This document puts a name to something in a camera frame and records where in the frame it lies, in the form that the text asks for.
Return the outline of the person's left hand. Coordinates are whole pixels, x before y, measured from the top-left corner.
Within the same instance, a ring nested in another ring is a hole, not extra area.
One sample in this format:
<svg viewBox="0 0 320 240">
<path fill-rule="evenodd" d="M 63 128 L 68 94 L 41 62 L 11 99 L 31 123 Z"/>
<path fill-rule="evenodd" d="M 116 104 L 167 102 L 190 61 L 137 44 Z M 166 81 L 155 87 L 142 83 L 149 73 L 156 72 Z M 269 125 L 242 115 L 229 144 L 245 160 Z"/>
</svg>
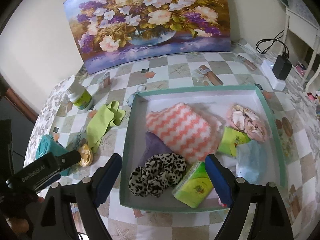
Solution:
<svg viewBox="0 0 320 240">
<path fill-rule="evenodd" d="M 28 210 L 35 207 L 38 213 L 40 203 L 44 202 L 43 197 L 27 196 L 25 199 L 13 195 L 4 204 L 4 216 L 10 228 L 16 235 L 25 234 L 29 231 L 31 221 Z"/>
</svg>

